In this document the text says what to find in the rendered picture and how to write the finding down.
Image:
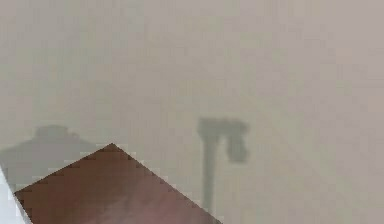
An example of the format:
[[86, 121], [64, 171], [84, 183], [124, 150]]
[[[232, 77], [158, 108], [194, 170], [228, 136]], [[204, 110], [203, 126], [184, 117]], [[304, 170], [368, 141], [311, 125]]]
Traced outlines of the white flat panel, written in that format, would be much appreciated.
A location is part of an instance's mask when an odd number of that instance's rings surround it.
[[0, 167], [0, 224], [32, 224]]

